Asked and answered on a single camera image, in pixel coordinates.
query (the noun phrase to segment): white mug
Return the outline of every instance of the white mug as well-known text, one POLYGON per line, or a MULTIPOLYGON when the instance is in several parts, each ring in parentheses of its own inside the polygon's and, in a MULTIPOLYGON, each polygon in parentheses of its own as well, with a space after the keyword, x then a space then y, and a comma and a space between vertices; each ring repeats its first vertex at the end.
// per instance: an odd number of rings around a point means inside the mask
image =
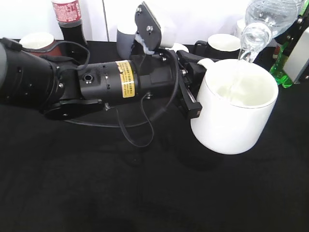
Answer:
POLYGON ((191 120, 195 137, 222 154, 249 150, 275 105, 279 92, 275 79, 262 67, 236 59, 214 63, 206 58, 199 64, 207 71, 197 96, 203 109, 191 120))

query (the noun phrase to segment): yellow warning label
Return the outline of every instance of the yellow warning label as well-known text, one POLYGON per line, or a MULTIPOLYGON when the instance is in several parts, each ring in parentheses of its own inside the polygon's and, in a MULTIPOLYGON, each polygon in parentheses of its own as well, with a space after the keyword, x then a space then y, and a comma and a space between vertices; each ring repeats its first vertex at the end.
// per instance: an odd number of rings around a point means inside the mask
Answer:
POLYGON ((127 60, 117 61, 122 84, 123 98, 131 98, 135 96, 134 76, 131 65, 127 60))

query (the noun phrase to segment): black cable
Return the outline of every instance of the black cable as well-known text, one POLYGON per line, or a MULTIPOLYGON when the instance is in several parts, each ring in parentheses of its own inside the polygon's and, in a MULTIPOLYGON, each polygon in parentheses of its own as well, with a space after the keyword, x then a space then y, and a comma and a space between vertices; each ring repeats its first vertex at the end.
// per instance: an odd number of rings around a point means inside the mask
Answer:
POLYGON ((128 131, 126 130, 126 126, 124 125, 122 119, 120 118, 120 115, 119 115, 119 112, 118 112, 118 109, 117 108, 114 108, 117 112, 117 118, 118 118, 118 123, 119 123, 119 126, 120 126, 120 129, 122 131, 122 134, 124 134, 125 138, 134 146, 136 147, 147 147, 154 139, 154 136, 155 136, 155 131, 154 131, 154 128, 151 124, 151 121, 150 119, 148 118, 148 116, 146 115, 145 113, 145 110, 144 110, 144 106, 143 106, 143 101, 144 99, 147 97, 148 94, 145 94, 145 96, 142 97, 142 99, 140 100, 140 109, 143 113, 143 115, 145 116, 150 128, 151 128, 151 138, 150 140, 148 141, 148 143, 144 144, 144 145, 139 145, 137 144, 132 138, 131 136, 129 135, 128 131))
POLYGON ((85 68, 87 68, 88 64, 89 64, 89 60, 90 60, 90 51, 80 45, 79 43, 75 43, 75 42, 72 42, 72 41, 59 41, 59 42, 56 42, 51 48, 49 49, 29 49, 29 48, 23 48, 23 51, 25 52, 33 52, 33 53, 47 53, 47 52, 50 52, 52 50, 54 50, 54 48, 58 47, 60 44, 74 44, 76 46, 79 46, 81 48, 83 48, 86 52, 87 52, 87 59, 84 63, 84 65, 81 65, 81 66, 78 66, 78 68, 74 67, 74 66, 71 66, 71 65, 64 65, 62 67, 60 67, 57 71, 57 75, 58 75, 58 78, 60 79, 60 76, 63 72, 67 71, 67 70, 76 70, 76 71, 81 71, 81 70, 84 70, 85 68))
MULTIPOLYGON (((167 108, 169 107, 169 105, 173 102, 173 100, 176 97, 177 90, 178 90, 178 83, 179 83, 179 64, 178 64, 177 57, 175 57, 175 55, 170 50, 159 49, 158 52, 162 53, 162 54, 168 54, 169 58, 171 60, 173 60, 175 82, 174 82, 174 89, 173 89, 172 95, 171 95, 168 103, 163 108, 159 109, 154 115, 149 117, 149 120, 151 122, 156 120, 164 112, 166 112, 167 108)), ((76 125, 89 126, 89 127, 120 128, 119 125, 115 125, 115 124, 101 124, 101 123, 83 122, 83 121, 79 121, 79 120, 66 120, 65 122, 76 124, 76 125)), ((137 124, 129 124, 129 125, 126 125, 126 128, 139 127, 139 126, 142 126, 146 123, 148 123, 148 121, 144 121, 144 122, 137 123, 137 124)))

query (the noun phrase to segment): water in mug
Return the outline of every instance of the water in mug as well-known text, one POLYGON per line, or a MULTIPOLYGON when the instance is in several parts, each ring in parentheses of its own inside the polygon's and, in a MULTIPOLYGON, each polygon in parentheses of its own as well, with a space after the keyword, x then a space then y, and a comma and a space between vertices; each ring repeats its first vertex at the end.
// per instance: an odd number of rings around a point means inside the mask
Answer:
POLYGON ((247 75, 241 67, 242 65, 239 65, 238 69, 230 72, 229 78, 218 85, 216 92, 232 105, 245 107, 263 104, 263 99, 256 97, 256 93, 261 91, 260 85, 256 83, 259 76, 254 75, 254 73, 247 75))

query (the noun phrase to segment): white background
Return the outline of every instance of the white background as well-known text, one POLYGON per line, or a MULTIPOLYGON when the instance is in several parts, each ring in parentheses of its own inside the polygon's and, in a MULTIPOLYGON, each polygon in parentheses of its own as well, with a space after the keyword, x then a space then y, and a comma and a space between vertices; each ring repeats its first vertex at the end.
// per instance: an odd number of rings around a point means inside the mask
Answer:
MULTIPOLYGON (((244 16, 249 0, 150 0, 159 4, 177 26, 177 42, 194 44, 216 33, 232 34, 244 16)), ((117 23, 134 20, 142 0, 79 0, 87 40, 116 41, 117 23)), ((47 31, 63 39, 50 0, 0 0, 0 38, 20 39, 31 32, 47 31)))

